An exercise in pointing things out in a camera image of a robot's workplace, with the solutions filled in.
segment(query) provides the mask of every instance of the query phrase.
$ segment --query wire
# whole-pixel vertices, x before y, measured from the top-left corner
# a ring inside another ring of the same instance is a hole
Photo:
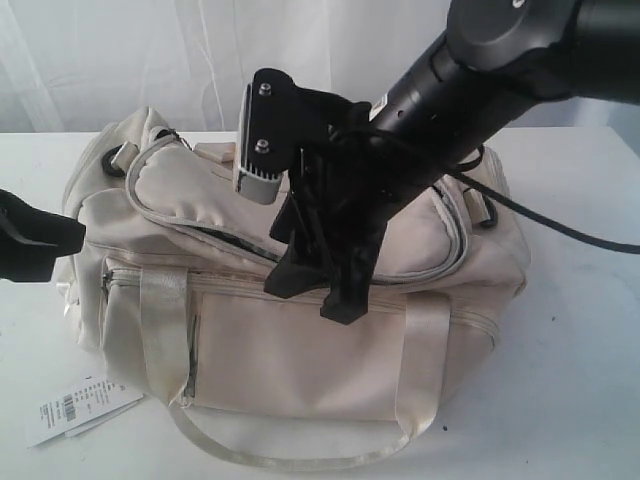
[[[354,128],[352,130],[347,130],[342,132],[341,135],[350,135],[350,134],[362,134],[369,137],[379,137],[389,141],[389,143],[395,145],[396,147],[398,147],[401,150],[404,150],[407,153],[410,153],[411,155],[414,155],[419,158],[425,157],[425,154],[422,151],[414,148],[410,144],[399,139],[394,134],[390,132],[386,132],[384,130],[377,130],[377,129],[371,129],[371,128]],[[484,147],[480,149],[480,152],[481,153],[484,152]],[[474,180],[473,178],[468,177],[463,173],[477,167],[481,161],[482,161],[482,155],[478,159],[475,159],[471,162],[467,162],[463,165],[458,165],[456,167],[451,167],[449,165],[444,165],[441,163],[436,163],[436,167],[440,171],[442,171],[442,173],[445,173],[455,178],[459,182],[462,182],[465,185],[473,188],[474,190],[477,190],[483,195],[504,205],[509,210],[512,210],[522,215],[523,217],[528,218],[529,220],[533,220],[536,223],[544,225],[545,227],[555,230],[558,233],[566,235],[567,237],[573,238],[574,240],[577,240],[582,243],[586,243],[587,245],[592,245],[594,247],[602,248],[605,250],[611,250],[613,252],[640,255],[640,245],[612,242],[610,240],[604,240],[602,238],[594,237],[586,233],[580,232],[578,230],[575,230],[560,222],[552,220],[549,217],[545,217],[544,215],[541,215],[537,212],[534,212],[533,210],[530,210],[524,205],[521,205],[518,202],[511,200],[509,197],[506,197],[496,192],[492,188],[487,187],[486,185]]]

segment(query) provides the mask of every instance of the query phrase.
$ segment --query cream duffel bag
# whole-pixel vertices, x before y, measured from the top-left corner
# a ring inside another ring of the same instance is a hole
[[[152,109],[89,144],[63,200],[87,226],[61,279],[78,343],[103,356],[112,381],[163,402],[218,458],[323,470],[392,455],[493,351],[500,312],[529,264],[513,214],[445,177],[390,222],[369,313],[344,326],[320,317],[326,291],[287,301],[263,292],[285,249],[268,231],[286,186],[271,206],[235,194],[225,148],[233,144],[192,151]],[[470,175],[507,194],[496,154],[484,157]],[[205,435],[190,405],[388,420],[399,438],[348,458],[261,457]]]

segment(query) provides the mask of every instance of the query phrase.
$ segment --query bag strap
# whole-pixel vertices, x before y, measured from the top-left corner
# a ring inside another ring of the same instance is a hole
[[[408,296],[396,391],[400,438],[385,448],[353,457],[285,459],[229,449],[207,436],[186,415],[180,398],[189,377],[187,271],[145,267],[140,287],[140,326],[151,390],[165,404],[184,436],[214,457],[240,465],[290,472],[351,468],[390,457],[422,434],[435,419],[449,337],[447,297],[426,292]]]

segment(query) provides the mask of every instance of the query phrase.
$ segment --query white curtain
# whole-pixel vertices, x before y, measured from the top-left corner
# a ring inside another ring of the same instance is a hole
[[[0,131],[100,130],[142,105],[181,130],[233,130],[243,86],[264,66],[298,85],[376,101],[444,29],[448,7],[449,0],[0,0]],[[606,125],[621,118],[617,108],[572,100],[538,107],[516,125]],[[625,110],[625,125],[629,117],[640,118]]]

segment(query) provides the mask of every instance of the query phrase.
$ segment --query bolt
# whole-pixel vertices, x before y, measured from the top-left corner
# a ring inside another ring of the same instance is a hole
[[[261,84],[258,93],[263,97],[268,97],[269,95],[271,95],[271,85],[268,83]]]
[[[267,142],[264,138],[258,140],[256,142],[256,152],[269,153],[269,142]]]

